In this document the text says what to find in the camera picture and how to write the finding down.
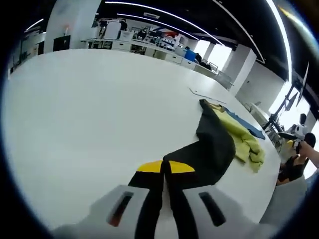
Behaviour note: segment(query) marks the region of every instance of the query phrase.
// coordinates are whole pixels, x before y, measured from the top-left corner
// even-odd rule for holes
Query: white cabinet
[[[170,61],[176,64],[181,64],[183,58],[179,57],[179,56],[174,56],[171,54],[166,54],[165,56],[165,61]]]
[[[114,41],[112,44],[112,50],[129,52],[131,50],[131,44]]]
[[[186,67],[186,68],[188,68],[188,69],[191,69],[191,70],[194,70],[194,69],[195,69],[195,66],[196,66],[195,62],[189,61],[189,60],[187,60],[187,59],[185,59],[185,58],[182,59],[180,65],[181,65],[181,66],[184,66],[184,67]]]

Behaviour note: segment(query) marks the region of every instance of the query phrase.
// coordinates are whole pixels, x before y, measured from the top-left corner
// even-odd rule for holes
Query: woman
[[[305,142],[307,142],[311,147],[314,147],[316,144],[316,137],[313,133],[307,133],[305,135]],[[300,144],[297,147],[296,152],[301,153]],[[280,165],[280,172],[276,185],[289,183],[297,178],[302,177],[308,161],[309,159],[305,154],[297,154],[296,156],[290,157],[285,164]]]

